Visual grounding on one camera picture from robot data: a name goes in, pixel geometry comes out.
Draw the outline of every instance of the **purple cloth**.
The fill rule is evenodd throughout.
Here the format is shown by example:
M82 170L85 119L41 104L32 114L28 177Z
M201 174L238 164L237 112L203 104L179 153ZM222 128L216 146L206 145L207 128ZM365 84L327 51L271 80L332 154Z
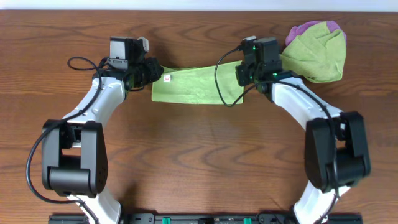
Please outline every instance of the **purple cloth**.
M286 46L288 46L295 38L297 35L302 35L308 28L310 28L311 26L314 26L315 24L318 24L322 21L310 21L310 22L306 22L303 25L300 25L298 27L293 27L288 36L286 37L285 43ZM335 21L326 21L326 24L329 28L330 33L332 33L333 31L339 29L341 30L340 26L338 26L338 24ZM343 32L344 35L344 39L346 40L346 44L347 44L347 36L346 34Z

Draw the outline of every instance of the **crumpled green cloth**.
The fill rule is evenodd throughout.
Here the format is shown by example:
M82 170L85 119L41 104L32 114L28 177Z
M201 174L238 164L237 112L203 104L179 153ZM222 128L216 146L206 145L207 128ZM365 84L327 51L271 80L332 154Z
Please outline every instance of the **crumpled green cloth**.
M326 22L315 24L298 35L280 55L282 66L314 83L343 77L346 42L342 30L330 33Z
M218 66L217 81L225 102L232 103L243 93L238 85L235 66L240 61ZM223 104L214 80L215 66L172 69L164 67L162 78L152 85L152 101L189 104ZM165 77L170 75L170 82Z

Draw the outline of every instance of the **green cloth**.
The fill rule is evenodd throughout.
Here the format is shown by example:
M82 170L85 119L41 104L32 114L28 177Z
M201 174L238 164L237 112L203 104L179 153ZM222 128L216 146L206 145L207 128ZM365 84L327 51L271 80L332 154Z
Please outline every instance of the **green cloth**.
M346 42L343 31L330 33L326 22L296 36L280 56L282 66L314 83L332 82L343 76Z
M239 61L218 66L218 86L227 103L232 103L243 93L243 87L238 85L235 76L235 66L240 64ZM162 78L153 83L152 101L222 104L214 81L214 68L215 66L184 69L164 67ZM170 82L164 82L164 77L167 75L170 75Z

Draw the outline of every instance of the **white tag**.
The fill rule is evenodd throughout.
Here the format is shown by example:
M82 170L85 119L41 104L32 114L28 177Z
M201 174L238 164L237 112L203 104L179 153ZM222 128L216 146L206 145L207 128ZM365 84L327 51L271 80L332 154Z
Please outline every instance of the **white tag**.
M170 82L171 79L172 79L172 76L171 76L171 75L164 75L164 76L163 76L163 82Z

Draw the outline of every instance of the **wooden surface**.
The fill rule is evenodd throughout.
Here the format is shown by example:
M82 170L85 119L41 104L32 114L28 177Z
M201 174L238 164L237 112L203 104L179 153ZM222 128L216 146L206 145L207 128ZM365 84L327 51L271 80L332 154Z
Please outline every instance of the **wooden surface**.
M47 119L69 113L88 91L91 72L70 70L80 55L109 55L109 36L144 36L168 67L214 65L243 37L275 36L292 26L336 21L348 36L341 81L307 85L366 120L372 174L336 212L365 223L398 218L398 14L328 12L0 11L0 223L46 223L76 205L49 205L25 180L31 145ZM239 60L233 54L227 61ZM106 129L108 186L130 212L257 213L288 209L301 196L304 132L257 92L243 105L154 103L150 88L130 94ZM40 192L41 150L32 163Z

